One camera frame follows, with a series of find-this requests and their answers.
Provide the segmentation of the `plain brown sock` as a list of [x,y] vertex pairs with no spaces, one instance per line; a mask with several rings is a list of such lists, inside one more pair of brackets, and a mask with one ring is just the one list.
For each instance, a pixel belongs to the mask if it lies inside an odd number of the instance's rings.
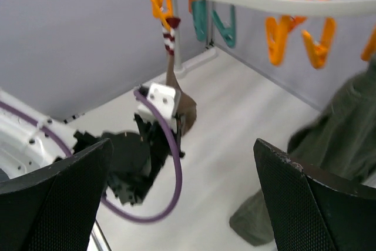
[[184,118],[182,126],[182,136],[184,136],[191,130],[196,121],[197,103],[192,97],[182,91],[174,72],[175,36],[176,29],[180,24],[180,18],[169,16],[166,18],[166,23],[170,26],[170,30],[168,31],[162,25],[164,47],[167,53],[166,85],[177,89],[181,93],[180,101],[177,105],[177,114]]

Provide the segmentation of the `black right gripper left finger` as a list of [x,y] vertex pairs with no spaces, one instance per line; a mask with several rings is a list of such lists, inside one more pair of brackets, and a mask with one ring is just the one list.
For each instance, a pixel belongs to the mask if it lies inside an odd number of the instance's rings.
[[86,250],[112,152],[105,139],[1,182],[1,250]]

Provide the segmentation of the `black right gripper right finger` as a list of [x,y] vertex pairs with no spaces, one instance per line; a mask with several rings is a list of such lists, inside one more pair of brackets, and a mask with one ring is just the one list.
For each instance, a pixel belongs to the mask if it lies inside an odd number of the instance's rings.
[[257,139],[254,158],[277,250],[375,250],[375,188]]

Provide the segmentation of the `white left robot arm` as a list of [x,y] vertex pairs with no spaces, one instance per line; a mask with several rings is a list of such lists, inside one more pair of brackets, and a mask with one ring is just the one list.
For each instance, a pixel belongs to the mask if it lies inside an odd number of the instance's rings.
[[114,153],[105,189],[122,205],[141,204],[168,156],[182,158],[185,117],[175,110],[180,93],[152,100],[149,88],[137,90],[141,100],[133,120],[137,131],[103,131],[92,135],[42,114],[1,91],[1,169],[10,177],[32,172],[109,139]]

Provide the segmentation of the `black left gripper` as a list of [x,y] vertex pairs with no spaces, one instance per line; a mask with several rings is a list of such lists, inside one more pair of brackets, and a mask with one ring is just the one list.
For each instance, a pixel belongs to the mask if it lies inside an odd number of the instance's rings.
[[122,205],[141,204],[152,187],[171,150],[158,121],[146,122],[134,116],[138,131],[103,132],[113,146],[108,187]]

